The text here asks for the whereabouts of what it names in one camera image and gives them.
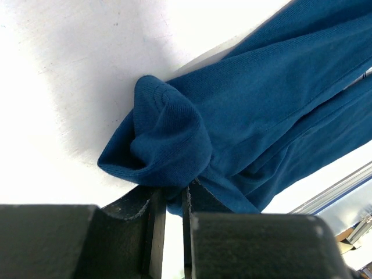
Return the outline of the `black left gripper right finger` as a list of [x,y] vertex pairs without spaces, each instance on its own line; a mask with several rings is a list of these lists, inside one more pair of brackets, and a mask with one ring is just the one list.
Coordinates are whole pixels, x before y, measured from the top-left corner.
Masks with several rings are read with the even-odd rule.
[[351,278],[320,218],[238,214],[198,181],[182,192],[186,278]]

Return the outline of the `aluminium frame rail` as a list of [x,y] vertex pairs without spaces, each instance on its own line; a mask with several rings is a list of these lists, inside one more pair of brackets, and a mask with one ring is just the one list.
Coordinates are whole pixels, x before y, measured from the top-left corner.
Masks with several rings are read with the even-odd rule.
[[371,162],[368,162],[312,199],[298,206],[290,214],[316,215],[369,180],[371,180]]

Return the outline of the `dark blue t shirt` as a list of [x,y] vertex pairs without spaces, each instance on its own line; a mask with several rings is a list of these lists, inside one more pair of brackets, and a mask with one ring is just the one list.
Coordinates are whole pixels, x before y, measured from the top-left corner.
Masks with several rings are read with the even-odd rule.
[[220,61],[141,77],[98,166],[165,188],[172,214],[193,180],[233,212],[259,213],[370,142],[370,68],[370,1],[293,1]]

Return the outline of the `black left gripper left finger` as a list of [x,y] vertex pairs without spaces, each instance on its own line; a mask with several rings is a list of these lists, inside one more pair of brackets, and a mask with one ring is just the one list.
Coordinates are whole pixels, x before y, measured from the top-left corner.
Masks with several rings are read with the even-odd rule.
[[138,186],[96,205],[2,205],[2,278],[161,278],[166,202]]

